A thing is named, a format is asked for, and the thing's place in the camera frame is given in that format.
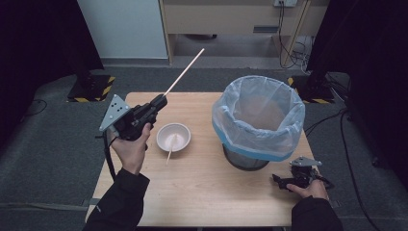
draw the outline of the power outlet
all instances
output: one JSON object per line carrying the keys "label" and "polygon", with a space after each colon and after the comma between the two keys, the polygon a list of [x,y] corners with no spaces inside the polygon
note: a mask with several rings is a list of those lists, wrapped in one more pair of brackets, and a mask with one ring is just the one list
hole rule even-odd
{"label": "power outlet", "polygon": [[275,0],[273,6],[281,7],[283,4],[285,7],[295,7],[296,3],[297,0]]}

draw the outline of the wooden table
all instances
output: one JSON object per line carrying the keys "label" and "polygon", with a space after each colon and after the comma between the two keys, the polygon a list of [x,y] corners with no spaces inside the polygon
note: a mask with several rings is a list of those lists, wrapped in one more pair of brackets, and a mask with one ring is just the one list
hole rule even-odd
{"label": "wooden table", "polygon": [[[127,103],[150,102],[157,92],[129,93]],[[272,173],[290,177],[289,161],[299,156],[313,158],[304,133],[290,159],[269,163],[257,171],[239,170],[224,157],[212,125],[212,106],[220,92],[171,92],[168,104],[157,117],[148,140],[141,170],[151,181],[144,198],[140,226],[249,227],[290,226],[291,210],[299,197],[279,190],[270,182]],[[171,154],[156,144],[156,134],[167,123],[179,122],[191,130],[191,142]],[[121,165],[113,153],[115,169]],[[101,198],[113,183],[108,167],[102,168],[93,198]]]}

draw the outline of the white bowl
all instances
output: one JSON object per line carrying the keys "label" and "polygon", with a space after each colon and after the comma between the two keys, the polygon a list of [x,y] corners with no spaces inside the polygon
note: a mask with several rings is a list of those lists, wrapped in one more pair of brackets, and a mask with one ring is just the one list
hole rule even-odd
{"label": "white bowl", "polygon": [[169,123],[163,126],[157,133],[157,144],[164,151],[180,151],[189,144],[191,132],[188,127],[181,123]]}

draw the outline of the black jacket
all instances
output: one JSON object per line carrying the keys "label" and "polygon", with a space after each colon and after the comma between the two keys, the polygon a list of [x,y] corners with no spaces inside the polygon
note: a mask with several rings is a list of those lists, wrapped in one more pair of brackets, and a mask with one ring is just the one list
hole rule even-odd
{"label": "black jacket", "polygon": [[89,215],[83,231],[135,230],[143,214],[149,179],[121,169],[115,182]]}
{"label": "black jacket", "polygon": [[[143,198],[149,184],[144,175],[122,169],[89,215],[83,231],[135,230],[143,214]],[[292,209],[293,231],[341,231],[342,223],[325,199],[312,196]]]}

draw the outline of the wooden stick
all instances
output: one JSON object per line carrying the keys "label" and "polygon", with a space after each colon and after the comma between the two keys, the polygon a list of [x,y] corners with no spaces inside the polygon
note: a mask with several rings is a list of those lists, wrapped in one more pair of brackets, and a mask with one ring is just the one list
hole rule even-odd
{"label": "wooden stick", "polygon": [[173,138],[171,139],[171,142],[170,142],[170,150],[168,151],[166,166],[167,166],[167,164],[168,164],[168,159],[170,159],[171,152],[173,151],[174,142],[175,142],[176,140],[177,140],[177,133],[174,134],[174,135],[173,135]]}
{"label": "wooden stick", "polygon": [[201,55],[201,53],[203,53],[204,48],[201,49],[201,51],[198,53],[197,56],[195,56],[195,58],[191,61],[191,63],[186,67],[186,69],[184,69],[184,71],[180,74],[180,76],[176,79],[176,81],[174,81],[174,83],[170,86],[170,88],[166,91],[166,93],[164,94],[164,96],[166,96],[172,88],[174,88],[174,86],[177,84],[177,82],[181,79],[181,77],[183,77],[183,75],[187,72],[187,70],[190,68],[190,66],[192,64],[194,64],[195,60]]}

